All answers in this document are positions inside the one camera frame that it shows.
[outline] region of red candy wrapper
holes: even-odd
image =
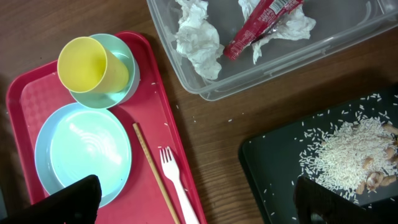
[[[268,27],[284,15],[291,12],[304,0],[260,0],[253,10],[243,28],[235,35],[235,38],[226,46],[224,54],[231,60],[235,60],[243,49],[250,45],[256,37],[260,36]]]

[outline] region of fork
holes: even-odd
[[[182,187],[180,180],[180,169],[175,162],[173,153],[170,147],[160,150],[160,160],[162,161],[162,168],[164,175],[170,179],[177,191],[178,199],[182,208],[186,224],[199,224],[198,218],[193,211],[192,205],[185,194],[184,188]]]

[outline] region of plastic bin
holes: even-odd
[[[252,62],[246,48],[235,61],[224,55],[217,80],[199,76],[191,62],[175,50],[182,10],[175,0],[147,0],[157,32],[182,86],[209,101],[219,100],[271,78],[314,62],[398,26],[398,0],[306,0],[306,16],[317,21],[309,40],[274,39],[262,46],[262,57]],[[208,22],[227,45],[244,24],[238,0],[209,1]]]

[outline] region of black tray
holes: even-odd
[[[387,111],[389,121],[398,126],[398,105],[393,105],[393,103],[398,103],[398,98],[395,97],[395,95],[398,96],[398,86],[374,93],[380,94],[382,100],[377,101],[375,98],[351,100],[243,142],[239,149],[239,160],[266,224],[298,223],[292,219],[292,217],[297,218],[293,203],[292,181],[295,183],[298,175],[301,174],[300,152],[307,148],[307,144],[312,143],[311,138],[304,138],[304,131],[320,128],[324,132],[332,133],[334,129],[330,129],[331,122],[340,128],[342,123],[338,122],[339,119],[347,122],[357,121],[356,111],[362,111],[369,118],[380,117],[381,121],[388,122],[387,118],[379,114],[379,112],[384,114]],[[368,194],[365,190],[356,198],[360,206],[370,209],[368,204],[380,201],[395,205],[398,203],[397,195],[398,183],[396,182],[388,187],[379,188],[377,193]]]

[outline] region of bowl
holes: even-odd
[[[129,70],[129,81],[124,89],[117,93],[75,93],[70,92],[74,99],[88,108],[104,109],[124,103],[136,92],[140,80],[139,67],[130,48],[123,40],[111,34],[95,34],[91,38],[96,39],[106,49],[126,65]]]
[[[101,184],[99,207],[120,193],[130,173],[131,145],[122,124],[108,110],[79,103],[54,112],[35,146],[35,167],[50,195],[94,174]]]

